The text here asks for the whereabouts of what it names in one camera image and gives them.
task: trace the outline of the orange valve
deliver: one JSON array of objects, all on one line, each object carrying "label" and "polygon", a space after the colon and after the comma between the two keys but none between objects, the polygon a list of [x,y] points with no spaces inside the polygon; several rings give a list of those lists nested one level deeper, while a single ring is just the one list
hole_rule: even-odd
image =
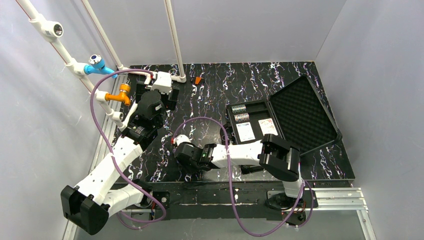
[{"label": "orange valve", "polygon": [[118,95],[112,95],[112,94],[106,93],[106,95],[104,96],[104,99],[106,101],[113,100],[113,101],[123,102],[123,104],[125,104],[126,106],[129,106],[131,102],[127,94],[130,92],[130,89],[131,89],[130,85],[123,83],[119,87]]}]

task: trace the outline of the foam lining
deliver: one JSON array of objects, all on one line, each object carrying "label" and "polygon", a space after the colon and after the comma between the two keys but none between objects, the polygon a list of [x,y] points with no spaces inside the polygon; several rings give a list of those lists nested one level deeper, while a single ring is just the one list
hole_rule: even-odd
[{"label": "foam lining", "polygon": [[301,76],[269,99],[285,139],[300,146],[301,153],[340,137],[315,91],[309,78]]}]

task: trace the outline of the black marble table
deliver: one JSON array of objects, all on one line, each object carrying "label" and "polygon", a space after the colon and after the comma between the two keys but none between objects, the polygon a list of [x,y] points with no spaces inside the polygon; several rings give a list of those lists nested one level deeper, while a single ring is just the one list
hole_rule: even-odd
[{"label": "black marble table", "polygon": [[[174,130],[184,121],[193,117],[206,116],[221,123],[226,120],[227,104],[266,99],[301,75],[308,75],[315,82],[321,98],[331,113],[331,109],[314,62],[260,62],[260,63],[210,63],[185,64],[186,83],[173,82],[180,89],[175,111],[168,111],[164,127],[158,137],[144,153],[125,171],[130,179],[147,182],[226,182],[228,169],[213,169],[208,172],[189,174],[183,170],[172,154],[171,137]],[[131,66],[151,71],[169,72],[178,75],[177,65]],[[202,77],[203,85],[193,85],[192,77]],[[127,83],[131,85],[131,100],[135,97],[137,80],[144,77],[129,74]],[[121,111],[126,114],[129,108]],[[208,121],[188,123],[178,134],[185,134],[192,143],[202,147],[205,144],[220,143],[220,128]],[[343,143],[328,145],[301,158],[301,176],[322,185],[328,181],[351,183],[355,179]],[[232,166],[233,181],[275,181],[266,171],[241,174],[239,166]]]}]

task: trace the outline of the blue pipe fitting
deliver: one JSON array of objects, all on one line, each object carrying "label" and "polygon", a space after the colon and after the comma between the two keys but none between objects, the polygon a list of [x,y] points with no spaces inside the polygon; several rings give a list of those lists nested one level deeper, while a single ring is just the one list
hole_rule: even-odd
[{"label": "blue pipe fitting", "polygon": [[[103,60],[102,56],[98,54],[93,54],[88,61],[90,65],[85,65],[84,72],[85,74],[103,74],[108,75],[112,74],[115,71],[105,66],[105,60]],[[116,79],[118,77],[117,74],[113,75],[112,78]]]}]

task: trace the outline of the paper label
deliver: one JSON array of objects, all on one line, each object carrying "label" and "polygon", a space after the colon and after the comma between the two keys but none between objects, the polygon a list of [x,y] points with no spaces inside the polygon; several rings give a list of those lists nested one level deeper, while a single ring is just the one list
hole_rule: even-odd
[{"label": "paper label", "polygon": [[255,134],[250,122],[243,122],[235,125],[237,127],[238,136],[241,142],[246,142],[255,139]]},{"label": "paper label", "polygon": [[278,132],[272,118],[259,120],[259,125],[263,135],[274,134],[278,136]]}]

